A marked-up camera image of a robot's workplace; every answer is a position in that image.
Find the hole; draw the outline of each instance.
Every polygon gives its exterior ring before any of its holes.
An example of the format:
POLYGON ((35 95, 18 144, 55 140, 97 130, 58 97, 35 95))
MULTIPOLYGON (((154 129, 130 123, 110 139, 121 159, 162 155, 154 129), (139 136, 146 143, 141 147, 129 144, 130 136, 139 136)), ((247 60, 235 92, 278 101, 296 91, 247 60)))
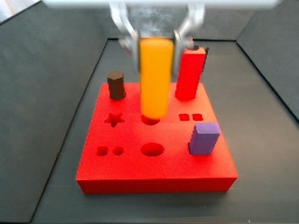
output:
POLYGON ((98 155, 105 157, 109 154, 109 147, 107 146, 99 146, 98 147, 98 155))
POLYGON ((203 121, 202 114, 193 114, 191 117, 194 121, 203 121))
POLYGON ((147 143, 141 151, 149 157, 158 157, 165 153, 165 147, 159 143, 147 143))
POLYGON ((115 154, 117 156, 121 156, 121 155, 123 155, 123 153, 125 153, 125 148, 123 148, 122 146, 118 146, 118 147, 114 149, 114 154, 115 154))
POLYGON ((142 122, 147 125, 157 125, 161 122, 161 120, 147 118, 145 115, 142 115, 142 122))
POLYGON ((126 121, 122 118, 122 115, 123 115, 123 113, 119 113, 119 114, 109 113, 109 117, 107 117, 107 120, 105 121, 105 123, 110 123, 111 127, 115 128, 119 123, 123 123, 126 121))
POLYGON ((179 114, 179 117, 181 117, 181 121, 190 121, 191 118, 190 118, 190 115, 189 114, 179 114))

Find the purple block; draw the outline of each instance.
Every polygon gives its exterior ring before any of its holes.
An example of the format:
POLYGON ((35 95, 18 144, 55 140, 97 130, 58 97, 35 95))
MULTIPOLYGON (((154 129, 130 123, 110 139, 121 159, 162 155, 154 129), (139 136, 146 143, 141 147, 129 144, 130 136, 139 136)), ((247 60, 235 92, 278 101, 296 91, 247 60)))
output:
POLYGON ((210 155, 221 136, 217 122, 197 122, 191 134, 190 152, 193 155, 210 155))

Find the brown cylinder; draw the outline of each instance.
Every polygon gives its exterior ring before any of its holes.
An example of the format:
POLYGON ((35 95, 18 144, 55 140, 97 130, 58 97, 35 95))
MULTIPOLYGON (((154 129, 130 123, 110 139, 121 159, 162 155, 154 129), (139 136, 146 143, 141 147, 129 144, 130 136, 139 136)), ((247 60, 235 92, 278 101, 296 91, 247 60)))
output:
POLYGON ((123 100, 127 97, 125 87, 125 74, 114 71, 107 75, 107 84, 110 91, 110 98, 115 101, 123 100))

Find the gray wall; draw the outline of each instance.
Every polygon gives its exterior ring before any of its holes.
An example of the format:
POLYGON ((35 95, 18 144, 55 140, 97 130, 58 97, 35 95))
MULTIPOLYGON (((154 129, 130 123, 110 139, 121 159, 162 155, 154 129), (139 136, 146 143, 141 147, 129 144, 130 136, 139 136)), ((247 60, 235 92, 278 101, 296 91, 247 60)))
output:
MULTIPOLYGON (((103 30, 110 38, 118 38, 119 31, 110 16, 109 9, 99 10, 99 16, 106 23, 103 30)), ((161 35, 171 37, 187 15, 187 8, 133 8, 129 19, 143 36, 161 35)), ((249 20, 253 10, 210 10, 207 9, 205 24, 193 33, 195 39, 237 40, 249 20)))
POLYGON ((258 12, 238 43, 299 119, 299 1, 258 12))
POLYGON ((107 43, 101 22, 38 3, 0 25, 0 221, 33 218, 107 43))

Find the red rectangular prism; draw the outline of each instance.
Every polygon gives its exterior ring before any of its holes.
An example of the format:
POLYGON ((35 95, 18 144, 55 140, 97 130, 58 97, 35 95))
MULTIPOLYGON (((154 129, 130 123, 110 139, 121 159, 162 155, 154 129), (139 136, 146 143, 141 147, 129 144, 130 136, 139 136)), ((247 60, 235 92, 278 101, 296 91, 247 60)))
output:
POLYGON ((126 84, 126 99, 110 99, 105 84, 79 163, 85 193, 226 192, 238 178, 225 136, 211 155, 190 154, 194 124, 215 123, 202 84, 197 98, 182 102, 170 94, 169 115, 153 125, 141 113, 139 83, 126 84))

